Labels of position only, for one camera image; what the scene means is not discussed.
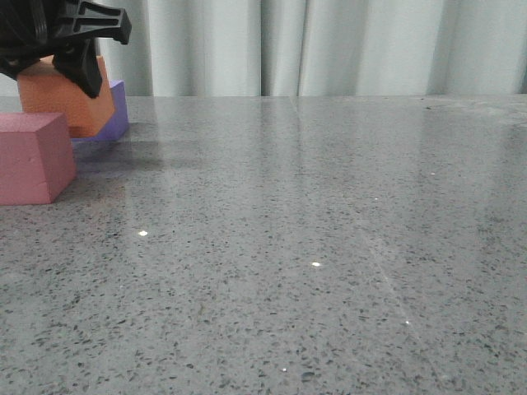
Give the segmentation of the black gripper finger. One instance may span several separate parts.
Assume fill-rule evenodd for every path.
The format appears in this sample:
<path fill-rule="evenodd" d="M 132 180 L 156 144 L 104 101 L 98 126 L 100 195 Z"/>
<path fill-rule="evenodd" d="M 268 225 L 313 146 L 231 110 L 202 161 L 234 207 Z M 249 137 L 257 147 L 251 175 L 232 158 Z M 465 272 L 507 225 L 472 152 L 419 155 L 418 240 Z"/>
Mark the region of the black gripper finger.
<path fill-rule="evenodd" d="M 102 76 L 93 39 L 85 39 L 59 49 L 54 54 L 53 65 L 90 98 L 95 99 L 100 94 Z"/>

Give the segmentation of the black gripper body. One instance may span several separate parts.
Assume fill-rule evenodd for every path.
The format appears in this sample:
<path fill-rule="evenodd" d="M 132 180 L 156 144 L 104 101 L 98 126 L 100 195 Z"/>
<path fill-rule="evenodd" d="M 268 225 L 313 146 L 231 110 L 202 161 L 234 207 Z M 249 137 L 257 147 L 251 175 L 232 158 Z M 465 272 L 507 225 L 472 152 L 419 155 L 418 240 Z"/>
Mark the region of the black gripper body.
<path fill-rule="evenodd" d="M 92 1 L 2 1 L 1 73 L 16 79 L 40 59 L 83 40 L 127 44 L 131 29 L 123 8 Z"/>

